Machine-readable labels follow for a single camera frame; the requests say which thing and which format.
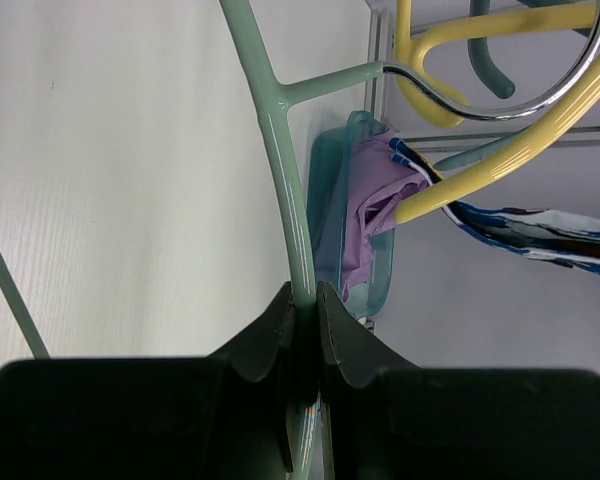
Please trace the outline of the mint green plastic hanger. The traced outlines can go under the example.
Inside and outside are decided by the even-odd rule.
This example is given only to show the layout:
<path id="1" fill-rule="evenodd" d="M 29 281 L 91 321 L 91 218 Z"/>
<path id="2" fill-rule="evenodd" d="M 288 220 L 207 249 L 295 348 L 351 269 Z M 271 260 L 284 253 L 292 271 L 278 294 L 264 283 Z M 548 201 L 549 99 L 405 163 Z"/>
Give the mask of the mint green plastic hanger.
<path id="1" fill-rule="evenodd" d="M 287 424 L 294 469 L 282 479 L 304 479 L 310 471 L 315 432 L 324 428 L 320 389 L 322 353 L 317 312 L 317 288 L 321 282 L 315 276 L 307 213 L 287 113 L 292 106 L 306 100 L 384 75 L 382 64 L 385 61 L 283 84 L 272 70 L 251 5 L 246 1 L 225 1 L 221 7 L 255 105 L 287 246 L 291 278 L 284 285 L 291 288 L 295 310 L 291 366 L 287 374 L 290 395 Z M 29 360 L 53 359 L 1 252 L 0 289 L 32 351 L 33 356 Z"/>

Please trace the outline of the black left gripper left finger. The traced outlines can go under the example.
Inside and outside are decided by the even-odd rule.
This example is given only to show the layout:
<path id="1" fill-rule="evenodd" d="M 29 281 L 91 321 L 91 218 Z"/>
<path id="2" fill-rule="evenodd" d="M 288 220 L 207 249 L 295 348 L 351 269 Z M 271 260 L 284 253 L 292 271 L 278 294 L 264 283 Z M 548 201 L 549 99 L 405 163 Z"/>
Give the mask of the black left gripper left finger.
<path id="1" fill-rule="evenodd" d="M 285 478 L 294 327 L 284 285 L 205 357 L 7 364 L 0 479 Z"/>

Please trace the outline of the blue red white patterned trousers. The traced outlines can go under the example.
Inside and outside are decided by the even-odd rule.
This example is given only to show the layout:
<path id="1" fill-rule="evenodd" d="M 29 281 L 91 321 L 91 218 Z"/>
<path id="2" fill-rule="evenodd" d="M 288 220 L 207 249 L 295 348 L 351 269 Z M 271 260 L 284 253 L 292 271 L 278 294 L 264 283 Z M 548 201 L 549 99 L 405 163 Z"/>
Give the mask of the blue red white patterned trousers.
<path id="1" fill-rule="evenodd" d="M 514 136 L 451 155 L 435 165 L 450 170 L 477 163 Z M 415 169 L 427 186 L 444 179 L 403 139 L 393 137 L 388 140 L 388 146 L 391 160 Z M 483 209 L 462 201 L 451 202 L 441 210 L 456 227 L 488 246 L 528 260 L 600 275 L 600 219 L 554 209 Z"/>

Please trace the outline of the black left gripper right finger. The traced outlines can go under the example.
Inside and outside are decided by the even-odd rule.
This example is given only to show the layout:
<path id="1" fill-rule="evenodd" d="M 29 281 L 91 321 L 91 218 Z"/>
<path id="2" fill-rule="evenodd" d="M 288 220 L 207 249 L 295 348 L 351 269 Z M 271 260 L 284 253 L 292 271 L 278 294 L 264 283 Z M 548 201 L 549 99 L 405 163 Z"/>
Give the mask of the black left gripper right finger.
<path id="1" fill-rule="evenodd" d="M 600 375 L 423 368 L 317 288 L 329 479 L 600 479 Z"/>

